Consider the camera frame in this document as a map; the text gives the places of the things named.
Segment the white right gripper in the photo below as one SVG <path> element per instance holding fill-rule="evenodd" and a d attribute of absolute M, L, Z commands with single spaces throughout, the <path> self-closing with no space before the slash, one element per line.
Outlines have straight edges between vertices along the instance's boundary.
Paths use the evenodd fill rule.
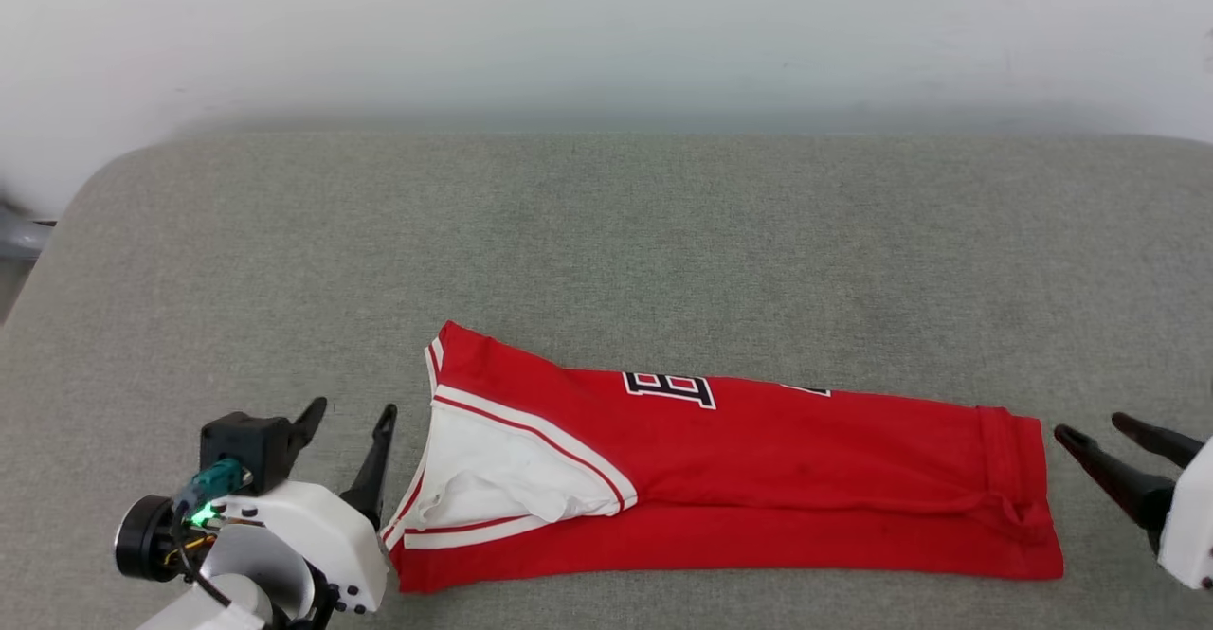
<path fill-rule="evenodd" d="M 1162 530 L 1157 562 L 1164 573 L 1186 588 L 1213 591 L 1213 437 L 1191 439 L 1123 412 L 1111 422 L 1141 449 L 1183 469 L 1177 482 L 1111 456 L 1070 424 L 1058 424 L 1054 439 L 1135 526 Z"/>

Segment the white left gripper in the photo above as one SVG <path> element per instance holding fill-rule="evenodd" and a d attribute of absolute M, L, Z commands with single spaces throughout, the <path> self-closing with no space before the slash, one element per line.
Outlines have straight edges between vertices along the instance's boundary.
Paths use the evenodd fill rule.
<path fill-rule="evenodd" d="M 287 462 L 311 444 L 328 409 L 315 398 L 291 422 Z M 114 539 L 124 577 L 190 583 L 173 612 L 376 612 L 389 581 L 377 530 L 397 405 L 385 405 L 351 488 L 335 495 L 286 479 L 267 495 L 227 495 L 178 521 L 169 496 L 142 496 Z"/>

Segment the red and white basketball jersey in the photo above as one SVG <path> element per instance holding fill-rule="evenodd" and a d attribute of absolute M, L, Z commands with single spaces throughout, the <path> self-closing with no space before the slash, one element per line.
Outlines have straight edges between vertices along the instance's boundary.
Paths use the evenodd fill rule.
<path fill-rule="evenodd" d="M 741 378 L 559 367 L 448 323 L 381 537 L 403 591 L 590 572 L 1057 580 L 1042 424 Z"/>

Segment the grey fabric sofa seat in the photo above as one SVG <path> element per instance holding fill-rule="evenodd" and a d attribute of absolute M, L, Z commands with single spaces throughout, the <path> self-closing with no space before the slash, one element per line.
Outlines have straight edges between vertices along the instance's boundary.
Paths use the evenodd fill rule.
<path fill-rule="evenodd" d="M 1152 472 L 1213 435 L 1213 144 L 1154 136 L 243 135 L 135 151 L 0 327 L 0 630 L 131 630 L 125 511 L 203 422 L 330 402 L 343 489 L 446 320 L 565 364 L 1006 405 Z"/>

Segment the grey object beside sofa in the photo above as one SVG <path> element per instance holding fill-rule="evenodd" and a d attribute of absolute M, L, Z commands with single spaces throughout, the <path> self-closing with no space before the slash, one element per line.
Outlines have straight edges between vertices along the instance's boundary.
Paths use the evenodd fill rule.
<path fill-rule="evenodd" d="M 39 223 L 0 197 L 0 261 L 35 261 L 49 245 L 55 225 Z"/>

